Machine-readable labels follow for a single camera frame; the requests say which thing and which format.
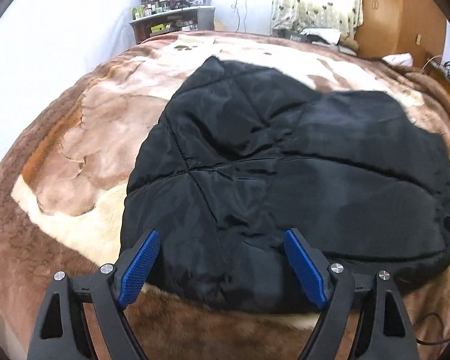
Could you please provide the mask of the black puffer jacket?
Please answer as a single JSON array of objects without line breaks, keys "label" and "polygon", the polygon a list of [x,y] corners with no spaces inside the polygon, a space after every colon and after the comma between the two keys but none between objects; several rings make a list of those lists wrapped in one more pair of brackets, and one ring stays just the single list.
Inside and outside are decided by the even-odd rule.
[{"label": "black puffer jacket", "polygon": [[391,96],[322,94],[268,67],[207,58],[139,149],[121,246],[156,230],[159,289],[222,310],[313,306],[284,233],[403,291],[450,266],[450,160]]}]

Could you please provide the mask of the black box with papers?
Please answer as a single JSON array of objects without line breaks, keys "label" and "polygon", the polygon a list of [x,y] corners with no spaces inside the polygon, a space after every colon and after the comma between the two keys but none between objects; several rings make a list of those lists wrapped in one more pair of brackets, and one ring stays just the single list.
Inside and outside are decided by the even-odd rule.
[{"label": "black box with papers", "polygon": [[341,31],[333,28],[305,28],[300,33],[285,28],[272,30],[272,35],[276,38],[328,47],[347,55],[356,56],[358,52],[355,53],[351,49],[339,45],[341,34]]}]

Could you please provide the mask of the wooden headboard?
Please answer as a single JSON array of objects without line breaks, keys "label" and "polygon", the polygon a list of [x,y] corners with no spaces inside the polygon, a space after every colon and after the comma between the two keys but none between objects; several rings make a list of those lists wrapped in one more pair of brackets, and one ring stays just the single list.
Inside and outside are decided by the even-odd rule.
[{"label": "wooden headboard", "polygon": [[439,82],[450,96],[450,61],[441,62],[442,55],[425,54],[425,63],[422,69],[430,77]]}]

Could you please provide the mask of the dark wooden shelf desk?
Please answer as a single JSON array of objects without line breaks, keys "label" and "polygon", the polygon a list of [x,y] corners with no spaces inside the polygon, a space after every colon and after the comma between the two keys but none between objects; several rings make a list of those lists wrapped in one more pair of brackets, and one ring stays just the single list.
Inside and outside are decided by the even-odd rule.
[{"label": "dark wooden shelf desk", "polygon": [[168,10],[130,22],[136,43],[180,31],[214,31],[215,7],[198,6]]}]

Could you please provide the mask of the wooden wardrobe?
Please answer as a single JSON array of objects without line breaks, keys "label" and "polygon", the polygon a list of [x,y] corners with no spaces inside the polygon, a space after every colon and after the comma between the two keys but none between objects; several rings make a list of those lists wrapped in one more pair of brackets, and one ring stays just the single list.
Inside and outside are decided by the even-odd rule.
[{"label": "wooden wardrobe", "polygon": [[362,0],[363,24],[355,39],[365,58],[409,53],[421,68],[441,55],[446,17],[433,0]]}]

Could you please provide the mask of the white pillow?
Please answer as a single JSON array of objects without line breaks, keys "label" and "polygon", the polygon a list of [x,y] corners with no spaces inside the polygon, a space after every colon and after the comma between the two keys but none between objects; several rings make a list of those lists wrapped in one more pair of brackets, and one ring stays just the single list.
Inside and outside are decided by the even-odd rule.
[{"label": "white pillow", "polygon": [[392,66],[412,68],[413,56],[410,53],[385,55],[382,60]]}]

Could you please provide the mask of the brown bear print blanket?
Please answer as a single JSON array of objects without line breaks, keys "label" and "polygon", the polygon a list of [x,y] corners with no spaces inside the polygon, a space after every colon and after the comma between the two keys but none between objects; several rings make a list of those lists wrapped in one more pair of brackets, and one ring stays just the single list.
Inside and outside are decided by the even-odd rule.
[{"label": "brown bear print blanket", "polygon": [[[379,90],[450,153],[450,97],[418,68],[273,37],[162,35],[99,65],[53,101],[0,163],[0,342],[25,359],[53,273],[114,261],[128,176],[167,101],[209,56],[276,68],[320,92]],[[292,359],[318,316],[214,311],[148,286],[127,313],[151,359]],[[450,267],[405,299],[418,338],[450,336]]]}]

